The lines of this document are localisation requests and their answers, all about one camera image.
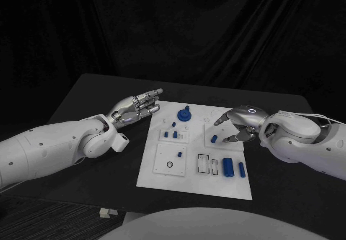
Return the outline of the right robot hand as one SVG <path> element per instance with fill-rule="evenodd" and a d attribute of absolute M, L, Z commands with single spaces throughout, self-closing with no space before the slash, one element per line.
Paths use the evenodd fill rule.
<path fill-rule="evenodd" d="M 238 134 L 223 140 L 224 144 L 237 142 L 251 142 L 257 138 L 263 125 L 270 118 L 269 113 L 259 107 L 243 105 L 230 110 L 214 123 L 218 127 L 227 121 L 234 124 Z"/>

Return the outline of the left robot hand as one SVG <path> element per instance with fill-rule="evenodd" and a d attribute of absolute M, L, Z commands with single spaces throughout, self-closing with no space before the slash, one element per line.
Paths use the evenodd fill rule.
<path fill-rule="evenodd" d="M 161 88 L 139 96 L 127 97 L 116 104 L 107 115 L 107 119 L 117 130 L 138 123 L 143 118 L 161 111 L 161 105 L 156 103 L 161 99 L 159 95 L 163 92 Z"/>

